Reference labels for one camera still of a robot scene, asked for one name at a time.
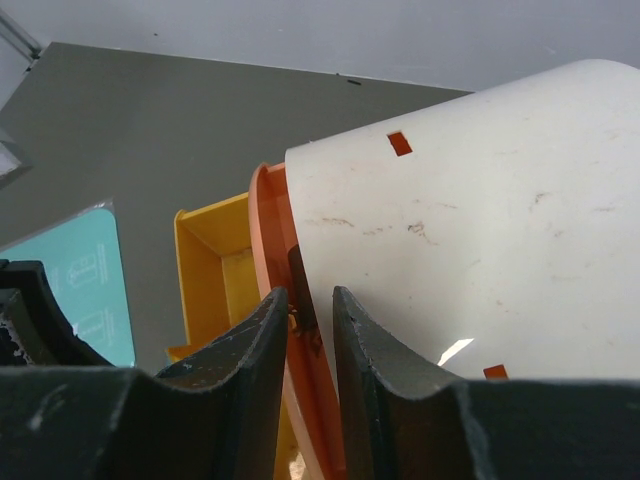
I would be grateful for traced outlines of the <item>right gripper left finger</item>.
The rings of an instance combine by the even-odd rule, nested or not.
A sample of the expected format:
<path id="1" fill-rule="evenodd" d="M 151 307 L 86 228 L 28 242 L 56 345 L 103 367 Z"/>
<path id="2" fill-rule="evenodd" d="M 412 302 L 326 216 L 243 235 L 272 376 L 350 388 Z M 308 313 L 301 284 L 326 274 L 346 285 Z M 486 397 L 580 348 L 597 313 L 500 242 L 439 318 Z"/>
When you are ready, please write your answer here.
<path id="1" fill-rule="evenodd" d="M 5 479 L 269 479 L 288 294 L 151 376 L 135 368 L 1 371 Z"/>

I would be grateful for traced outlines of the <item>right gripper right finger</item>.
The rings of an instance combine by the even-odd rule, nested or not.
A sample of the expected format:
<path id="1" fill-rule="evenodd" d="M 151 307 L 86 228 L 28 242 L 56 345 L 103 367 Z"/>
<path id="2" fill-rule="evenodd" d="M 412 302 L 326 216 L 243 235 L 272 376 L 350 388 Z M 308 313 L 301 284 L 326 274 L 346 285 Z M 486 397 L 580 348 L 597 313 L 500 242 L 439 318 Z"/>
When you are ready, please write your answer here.
<path id="1" fill-rule="evenodd" d="M 377 324 L 345 287 L 333 339 L 351 479 L 635 479 L 635 381 L 466 380 Z"/>

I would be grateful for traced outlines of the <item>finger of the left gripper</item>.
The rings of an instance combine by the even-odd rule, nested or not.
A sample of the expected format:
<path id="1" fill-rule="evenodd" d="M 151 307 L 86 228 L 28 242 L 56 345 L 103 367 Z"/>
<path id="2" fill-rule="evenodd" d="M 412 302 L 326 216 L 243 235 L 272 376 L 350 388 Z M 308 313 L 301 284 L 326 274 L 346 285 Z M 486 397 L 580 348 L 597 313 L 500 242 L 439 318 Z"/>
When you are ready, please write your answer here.
<path id="1" fill-rule="evenodd" d="M 112 367 L 73 331 L 53 295 L 42 262 L 2 259 L 1 289 L 16 290 L 20 294 L 26 319 L 10 323 L 33 363 Z"/>

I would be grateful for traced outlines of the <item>orange drawer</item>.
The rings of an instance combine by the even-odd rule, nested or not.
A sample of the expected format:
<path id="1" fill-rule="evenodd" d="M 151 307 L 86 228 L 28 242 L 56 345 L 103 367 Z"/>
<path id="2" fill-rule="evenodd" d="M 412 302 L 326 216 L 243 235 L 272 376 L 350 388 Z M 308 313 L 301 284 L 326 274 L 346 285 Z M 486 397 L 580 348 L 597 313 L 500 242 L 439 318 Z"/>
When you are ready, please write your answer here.
<path id="1" fill-rule="evenodd" d="M 248 192 L 259 293 L 288 295 L 283 400 L 312 479 L 347 477 L 340 408 L 311 300 L 287 189 L 285 165 L 261 164 Z"/>

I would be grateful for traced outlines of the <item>yellow drawer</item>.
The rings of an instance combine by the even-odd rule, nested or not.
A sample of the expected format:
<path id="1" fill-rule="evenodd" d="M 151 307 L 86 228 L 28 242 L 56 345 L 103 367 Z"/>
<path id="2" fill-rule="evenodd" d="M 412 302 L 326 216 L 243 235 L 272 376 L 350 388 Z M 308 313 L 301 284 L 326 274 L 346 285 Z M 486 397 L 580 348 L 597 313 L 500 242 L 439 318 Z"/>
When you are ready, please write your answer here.
<path id="1" fill-rule="evenodd" d="M 259 290 L 248 196 L 179 211 L 174 240 L 187 343 L 168 348 L 160 376 L 212 400 L 197 417 L 213 436 L 213 478 L 288 479 L 287 293 Z"/>

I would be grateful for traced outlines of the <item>white cylindrical drawer organizer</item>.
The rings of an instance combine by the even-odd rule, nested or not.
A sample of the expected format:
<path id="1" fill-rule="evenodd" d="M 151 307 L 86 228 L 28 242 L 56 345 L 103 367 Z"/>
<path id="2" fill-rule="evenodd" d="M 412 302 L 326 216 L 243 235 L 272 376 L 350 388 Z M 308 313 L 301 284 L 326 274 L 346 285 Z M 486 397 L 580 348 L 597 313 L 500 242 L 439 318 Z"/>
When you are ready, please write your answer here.
<path id="1" fill-rule="evenodd" d="M 328 357 L 348 288 L 479 379 L 639 375 L 639 72 L 583 60 L 288 150 Z"/>

